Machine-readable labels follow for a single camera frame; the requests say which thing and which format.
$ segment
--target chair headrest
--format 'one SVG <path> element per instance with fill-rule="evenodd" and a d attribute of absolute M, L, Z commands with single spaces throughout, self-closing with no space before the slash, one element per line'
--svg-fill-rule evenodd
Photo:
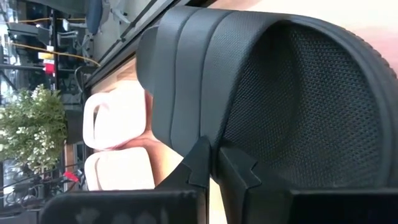
<path fill-rule="evenodd" d="M 137 78 L 142 87 L 151 95 L 154 94 L 153 75 L 150 70 L 152 68 L 152 58 L 154 56 L 156 44 L 157 26 L 148 28 L 144 31 L 139 42 L 136 55 Z"/>
<path fill-rule="evenodd" d="M 351 33 L 303 16 L 174 7 L 146 37 L 137 73 L 154 96 L 152 130 L 179 154 L 206 136 L 215 152 L 228 140 L 299 186 L 381 183 L 394 138 L 381 112 L 398 107 L 376 100 L 369 64 L 372 79 L 397 82 Z"/>

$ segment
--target black mesh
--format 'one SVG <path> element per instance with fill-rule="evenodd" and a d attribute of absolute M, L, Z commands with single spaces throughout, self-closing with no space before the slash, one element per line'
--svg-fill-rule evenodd
<path fill-rule="evenodd" d="M 243 72 L 224 138 L 302 187 L 374 184 L 377 104 L 342 47 L 315 30 L 277 24 Z"/>

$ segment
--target black plastic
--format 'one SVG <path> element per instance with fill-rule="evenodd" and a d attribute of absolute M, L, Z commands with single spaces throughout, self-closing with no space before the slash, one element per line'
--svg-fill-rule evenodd
<path fill-rule="evenodd" d="M 300 190 L 233 146 L 220 149 L 219 162 L 218 182 L 229 224 L 398 220 L 398 189 Z"/>
<path fill-rule="evenodd" d="M 154 190 L 77 192 L 54 197 L 41 224 L 208 223 L 210 144 L 201 138 Z"/>

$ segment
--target green leaves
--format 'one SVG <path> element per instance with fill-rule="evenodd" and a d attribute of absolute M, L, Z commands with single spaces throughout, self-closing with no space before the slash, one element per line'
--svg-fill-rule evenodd
<path fill-rule="evenodd" d="M 32 170 L 51 168 L 67 136 L 59 91 L 39 85 L 12 99 L 0 110 L 0 159 L 16 159 Z"/>

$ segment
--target pole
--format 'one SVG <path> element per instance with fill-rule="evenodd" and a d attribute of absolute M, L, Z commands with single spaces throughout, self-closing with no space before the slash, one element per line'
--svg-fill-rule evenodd
<path fill-rule="evenodd" d="M 54 47 L 54 52 L 58 52 L 58 25 L 57 25 L 57 13 L 54 9 L 51 9 L 52 13 L 52 46 Z M 55 78 L 55 89 L 58 90 L 58 55 L 54 54 L 54 78 Z"/>
<path fill-rule="evenodd" d="M 11 88 L 12 88 L 14 91 L 18 91 L 17 87 L 11 82 L 11 80 L 7 77 L 6 74 L 4 74 L 3 71 L 0 71 L 0 75 L 3 77 L 4 81 L 6 81 L 6 83 L 7 83 L 9 86 L 11 86 Z"/>
<path fill-rule="evenodd" d="M 44 71 L 44 67 L 1 64 L 0 69 Z M 58 72 L 75 73 L 74 69 L 58 69 Z"/>

